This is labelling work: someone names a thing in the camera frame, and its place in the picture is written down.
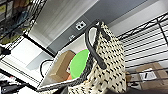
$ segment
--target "cardboard box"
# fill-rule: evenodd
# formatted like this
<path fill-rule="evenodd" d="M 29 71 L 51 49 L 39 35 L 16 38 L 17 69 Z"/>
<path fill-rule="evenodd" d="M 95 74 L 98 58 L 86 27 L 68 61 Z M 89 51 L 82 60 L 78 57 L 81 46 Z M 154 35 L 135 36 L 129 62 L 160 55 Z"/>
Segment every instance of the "cardboard box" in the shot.
<path fill-rule="evenodd" d="M 70 75 L 66 70 L 74 56 L 75 53 L 72 51 L 61 54 L 49 73 L 50 77 L 57 82 L 66 81 Z"/>
<path fill-rule="evenodd" d="M 145 64 L 143 66 L 140 66 L 136 69 L 137 72 L 142 72 L 144 70 L 155 70 L 155 69 L 162 69 L 161 65 L 159 63 L 151 63 L 151 64 Z M 147 72 L 147 74 L 139 74 L 138 75 L 139 80 L 146 79 L 146 80 L 152 80 L 152 79 L 160 79 L 160 78 L 168 78 L 168 75 L 165 70 L 159 70 L 159 71 L 152 71 Z M 168 89 L 168 80 L 155 80 L 155 81 L 144 81 L 140 82 L 141 88 L 143 90 L 146 89 Z"/>

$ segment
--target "black handle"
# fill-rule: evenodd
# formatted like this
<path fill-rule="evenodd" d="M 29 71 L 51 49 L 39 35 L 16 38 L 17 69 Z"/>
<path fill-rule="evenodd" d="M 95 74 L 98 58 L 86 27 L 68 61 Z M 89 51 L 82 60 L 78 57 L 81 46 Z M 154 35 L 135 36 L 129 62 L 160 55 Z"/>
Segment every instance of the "black handle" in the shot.
<path fill-rule="evenodd" d="M 108 36 L 105 33 L 105 31 L 101 28 L 100 24 L 101 24 L 101 22 L 99 20 L 96 20 L 90 26 L 88 26 L 88 28 L 86 28 L 86 30 L 85 30 L 85 43 L 86 43 L 86 46 L 87 46 L 88 50 L 90 51 L 91 55 L 96 59 L 100 68 L 104 70 L 107 68 L 107 65 L 104 63 L 104 60 L 96 53 L 96 51 L 93 49 L 93 47 L 89 41 L 89 31 L 92 27 L 97 28 L 97 30 L 99 30 L 102 33 L 103 37 L 106 38 L 107 41 L 110 40 L 110 36 Z"/>

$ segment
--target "basket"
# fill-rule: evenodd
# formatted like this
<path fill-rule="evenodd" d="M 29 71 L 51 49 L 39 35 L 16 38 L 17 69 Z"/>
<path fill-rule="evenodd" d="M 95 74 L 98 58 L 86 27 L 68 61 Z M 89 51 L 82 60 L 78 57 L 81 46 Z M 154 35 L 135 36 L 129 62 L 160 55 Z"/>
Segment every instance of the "basket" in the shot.
<path fill-rule="evenodd" d="M 97 28 L 93 46 L 89 42 L 91 28 Z M 52 94 L 66 86 L 69 94 L 104 94 L 107 89 L 111 89 L 116 93 L 126 91 L 122 43 L 100 20 L 94 21 L 85 29 L 85 42 L 90 54 L 80 77 L 41 87 L 37 92 L 40 94 Z"/>

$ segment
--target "basket handle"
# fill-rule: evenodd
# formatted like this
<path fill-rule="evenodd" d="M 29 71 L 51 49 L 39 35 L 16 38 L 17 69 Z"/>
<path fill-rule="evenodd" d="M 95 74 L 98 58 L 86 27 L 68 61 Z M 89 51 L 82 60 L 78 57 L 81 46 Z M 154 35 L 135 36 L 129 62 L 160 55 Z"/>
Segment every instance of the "basket handle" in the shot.
<path fill-rule="evenodd" d="M 97 64 L 100 66 L 101 69 L 104 70 L 107 68 L 107 65 L 104 63 L 104 60 L 96 53 L 96 51 L 93 49 L 93 47 L 89 41 L 89 31 L 92 27 L 97 28 L 97 30 L 100 31 L 101 34 L 103 35 L 103 38 L 105 38 L 107 41 L 110 40 L 110 36 L 107 35 L 105 33 L 105 31 L 101 28 L 101 23 L 102 22 L 100 22 L 100 20 L 95 20 L 90 26 L 88 26 L 88 28 L 86 28 L 86 30 L 85 30 L 85 43 L 86 43 L 86 46 L 87 46 L 88 50 L 90 51 L 91 55 L 96 59 Z"/>

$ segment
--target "shelf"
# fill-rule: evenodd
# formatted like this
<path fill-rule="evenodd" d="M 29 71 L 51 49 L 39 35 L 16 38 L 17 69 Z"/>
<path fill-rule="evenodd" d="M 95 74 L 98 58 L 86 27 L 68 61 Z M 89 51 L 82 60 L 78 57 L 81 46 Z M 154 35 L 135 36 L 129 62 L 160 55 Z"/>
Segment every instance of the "shelf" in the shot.
<path fill-rule="evenodd" d="M 47 0 L 1 0 L 0 44 L 14 49 L 28 35 Z"/>

